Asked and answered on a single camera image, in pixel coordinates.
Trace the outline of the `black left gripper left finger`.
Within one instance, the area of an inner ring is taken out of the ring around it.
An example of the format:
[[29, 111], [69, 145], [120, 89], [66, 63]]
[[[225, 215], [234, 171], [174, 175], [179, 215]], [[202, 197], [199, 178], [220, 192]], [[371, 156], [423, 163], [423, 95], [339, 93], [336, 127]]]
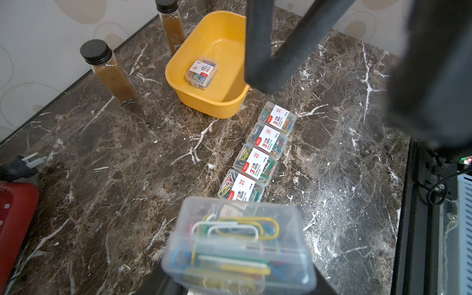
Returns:
[[135, 295], [172, 295], [173, 279], [156, 263], [152, 272], [144, 279]]

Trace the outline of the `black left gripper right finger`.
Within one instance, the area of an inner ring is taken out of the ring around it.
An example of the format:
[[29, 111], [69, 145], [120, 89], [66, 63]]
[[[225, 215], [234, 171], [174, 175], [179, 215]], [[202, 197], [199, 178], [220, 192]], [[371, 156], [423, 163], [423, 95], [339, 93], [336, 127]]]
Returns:
[[311, 295], [337, 295], [337, 292], [329, 285], [329, 283], [320, 274], [317, 275], [317, 286], [311, 292]]

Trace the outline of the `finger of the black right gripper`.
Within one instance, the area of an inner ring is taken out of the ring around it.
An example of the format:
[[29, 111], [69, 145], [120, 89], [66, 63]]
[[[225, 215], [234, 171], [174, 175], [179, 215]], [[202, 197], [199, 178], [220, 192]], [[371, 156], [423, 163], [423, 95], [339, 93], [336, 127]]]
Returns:
[[315, 1], [273, 54], [271, 32], [274, 2], [248, 1], [245, 82], [267, 94], [279, 91], [353, 3], [349, 0]]

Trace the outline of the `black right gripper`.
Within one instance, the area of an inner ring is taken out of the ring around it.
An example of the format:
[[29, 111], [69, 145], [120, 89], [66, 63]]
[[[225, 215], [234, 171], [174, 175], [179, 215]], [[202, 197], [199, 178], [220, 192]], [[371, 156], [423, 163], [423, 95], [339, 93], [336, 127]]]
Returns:
[[471, 1], [414, 1], [408, 46], [389, 80], [387, 118], [433, 147], [471, 146]]

